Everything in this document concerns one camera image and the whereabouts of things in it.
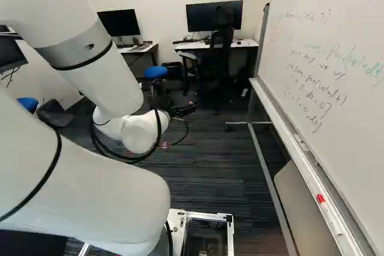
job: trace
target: whiteboard tray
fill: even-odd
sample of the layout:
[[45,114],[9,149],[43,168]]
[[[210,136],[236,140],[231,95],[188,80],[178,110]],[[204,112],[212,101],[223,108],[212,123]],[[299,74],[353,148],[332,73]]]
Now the whiteboard tray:
[[[285,117],[264,82],[260,77],[250,79],[250,82],[311,191],[342,255],[374,255],[363,233],[323,170],[316,165],[311,153],[305,152],[304,142],[298,142],[298,133]],[[324,199],[321,204],[318,201],[319,197]]]

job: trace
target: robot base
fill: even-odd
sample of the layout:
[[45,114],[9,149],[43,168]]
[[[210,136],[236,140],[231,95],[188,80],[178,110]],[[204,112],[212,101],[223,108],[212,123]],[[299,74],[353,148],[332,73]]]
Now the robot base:
[[[233,215],[170,209],[167,220],[172,230],[173,256],[234,256]],[[79,256],[86,256],[90,247],[84,243]],[[169,256],[165,229],[148,256]]]

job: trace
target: blue seat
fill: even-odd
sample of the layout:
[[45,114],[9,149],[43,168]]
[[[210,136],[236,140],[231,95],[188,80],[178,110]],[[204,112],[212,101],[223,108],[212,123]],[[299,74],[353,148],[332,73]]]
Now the blue seat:
[[31,97],[21,97],[17,99],[18,102],[32,114],[35,113],[38,106],[38,100]]
[[145,70],[144,75],[147,79],[158,79],[163,78],[168,74],[168,69],[162,66],[153,66]]

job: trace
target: desk leg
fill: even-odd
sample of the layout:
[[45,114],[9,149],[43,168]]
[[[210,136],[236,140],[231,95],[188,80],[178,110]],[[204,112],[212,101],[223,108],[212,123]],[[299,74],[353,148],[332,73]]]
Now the desk leg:
[[188,67],[187,67],[187,60],[185,57],[182,58],[182,67],[183,67],[183,72],[184,72],[184,91],[183,95],[187,96],[188,90],[189,90],[189,83],[188,83]]
[[156,60],[156,57],[155,57],[155,52],[152,52],[151,53],[151,59],[152,59],[152,65],[153,66],[157,66],[157,60]]
[[254,77],[254,67],[257,60],[258,47],[252,47],[247,52],[247,75],[248,77]]

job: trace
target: whiteboard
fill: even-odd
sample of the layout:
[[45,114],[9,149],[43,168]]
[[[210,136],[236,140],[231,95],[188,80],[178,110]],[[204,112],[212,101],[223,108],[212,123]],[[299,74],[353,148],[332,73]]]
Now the whiteboard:
[[259,76],[384,255],[384,0],[271,0]]

